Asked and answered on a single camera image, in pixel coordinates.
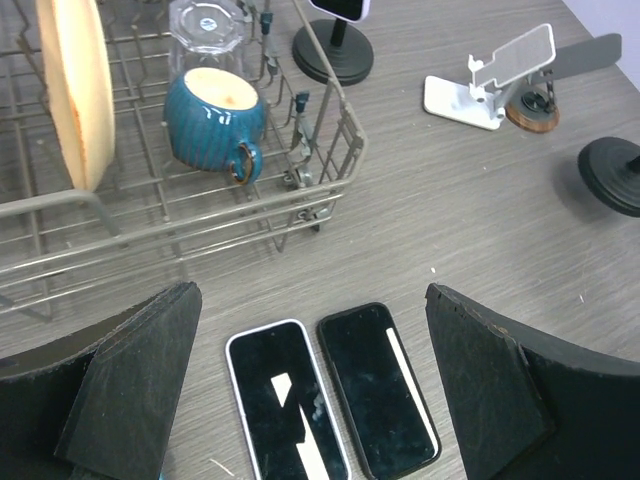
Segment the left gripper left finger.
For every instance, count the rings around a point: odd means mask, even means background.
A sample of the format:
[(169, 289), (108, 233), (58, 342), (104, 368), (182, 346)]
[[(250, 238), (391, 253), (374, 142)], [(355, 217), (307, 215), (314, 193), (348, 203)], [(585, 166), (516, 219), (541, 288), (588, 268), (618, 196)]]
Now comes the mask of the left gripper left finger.
[(2, 478), (162, 478), (201, 308), (178, 282), (2, 358)]

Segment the black round-base phone stand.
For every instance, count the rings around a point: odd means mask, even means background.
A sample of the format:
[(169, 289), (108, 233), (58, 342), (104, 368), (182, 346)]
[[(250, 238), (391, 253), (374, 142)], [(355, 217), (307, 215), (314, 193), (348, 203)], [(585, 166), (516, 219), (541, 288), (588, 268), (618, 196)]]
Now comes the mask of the black round-base phone stand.
[[(314, 20), (310, 27), (341, 86), (355, 85), (367, 78), (374, 65), (374, 51), (361, 31), (339, 19)], [(292, 57), (309, 78), (328, 82), (328, 68), (305, 27), (293, 39)]]

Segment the wooden base phone stand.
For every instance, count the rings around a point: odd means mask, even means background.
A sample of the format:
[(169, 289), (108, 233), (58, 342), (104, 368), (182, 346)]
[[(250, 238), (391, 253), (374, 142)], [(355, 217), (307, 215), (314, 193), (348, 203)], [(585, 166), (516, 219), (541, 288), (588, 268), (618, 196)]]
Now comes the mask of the wooden base phone stand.
[(614, 65), (622, 56), (622, 36), (609, 33), (556, 50), (556, 58), (520, 85), (505, 107), (506, 117), (517, 127), (548, 133), (559, 123), (554, 82)]

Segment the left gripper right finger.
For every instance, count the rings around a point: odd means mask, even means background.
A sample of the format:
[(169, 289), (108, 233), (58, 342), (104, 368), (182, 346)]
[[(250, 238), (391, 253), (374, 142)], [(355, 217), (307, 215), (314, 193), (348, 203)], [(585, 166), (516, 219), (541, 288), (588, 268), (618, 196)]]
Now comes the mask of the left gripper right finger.
[(636, 479), (639, 365), (503, 316), (445, 285), (426, 316), (470, 479)]

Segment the black gooseneck phone stand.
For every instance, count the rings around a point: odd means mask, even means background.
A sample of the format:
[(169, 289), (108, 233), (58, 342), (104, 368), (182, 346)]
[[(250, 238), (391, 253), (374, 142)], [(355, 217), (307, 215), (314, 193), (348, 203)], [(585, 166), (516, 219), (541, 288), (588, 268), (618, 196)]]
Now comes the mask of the black gooseneck phone stand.
[(578, 170), (589, 191), (612, 210), (639, 217), (639, 146), (618, 137), (601, 137), (578, 155)]

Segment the black phone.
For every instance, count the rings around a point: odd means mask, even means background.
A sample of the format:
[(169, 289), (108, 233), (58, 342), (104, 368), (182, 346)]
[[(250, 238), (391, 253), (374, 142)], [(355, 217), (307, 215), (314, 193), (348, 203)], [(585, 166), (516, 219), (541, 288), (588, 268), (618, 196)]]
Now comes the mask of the black phone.
[(388, 307), (329, 315), (317, 335), (367, 478), (400, 479), (434, 462), (441, 443)]

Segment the lavender case phone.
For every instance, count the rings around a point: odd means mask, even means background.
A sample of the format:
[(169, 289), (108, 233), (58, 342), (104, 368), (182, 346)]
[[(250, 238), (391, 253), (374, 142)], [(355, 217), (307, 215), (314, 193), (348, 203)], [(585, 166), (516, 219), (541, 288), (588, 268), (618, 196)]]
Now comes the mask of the lavender case phone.
[(237, 333), (225, 354), (257, 479), (353, 477), (300, 321), (284, 319)]

